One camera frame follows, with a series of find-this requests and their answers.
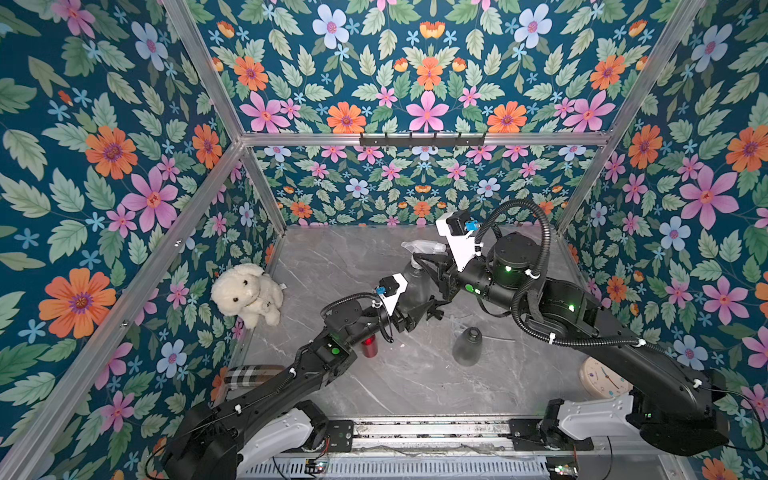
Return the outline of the grey translucent spray bottle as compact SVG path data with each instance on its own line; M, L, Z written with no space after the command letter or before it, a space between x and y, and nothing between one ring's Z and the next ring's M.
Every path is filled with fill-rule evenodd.
M411 260L402 275L407 282L405 292L400 296L398 308L405 314L427 303L431 295L430 275L415 261Z

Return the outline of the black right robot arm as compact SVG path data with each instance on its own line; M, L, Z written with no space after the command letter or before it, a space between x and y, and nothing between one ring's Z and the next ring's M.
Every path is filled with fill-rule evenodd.
M681 364L585 288L548 276L552 227L539 205L510 200L483 224L456 211L436 225L445 243L413 259L438 288L440 305L466 291L533 339L585 353L630 384L608 399L549 401L523 441L561 450L594 437L637 437L678 456L728 445L728 421L715 405L726 394L724 377Z

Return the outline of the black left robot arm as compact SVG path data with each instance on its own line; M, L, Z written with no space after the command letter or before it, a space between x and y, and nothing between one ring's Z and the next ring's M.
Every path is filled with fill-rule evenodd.
M342 376L356 361L356 345L381 334L412 331L443 316L430 297L410 312L361 292L321 311L324 327L300 347L293 362L249 392L214 407L193 407L168 440L160 461L170 479L235 479L286 450L326 447L328 418L308 395Z

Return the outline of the white spray nozzle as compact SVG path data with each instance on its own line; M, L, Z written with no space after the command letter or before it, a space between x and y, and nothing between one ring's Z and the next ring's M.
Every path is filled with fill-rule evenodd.
M417 270L420 270L421 266L416 262L416 254L441 254L447 251L447 246L443 243L422 239L404 241L401 246L410 253L410 265Z

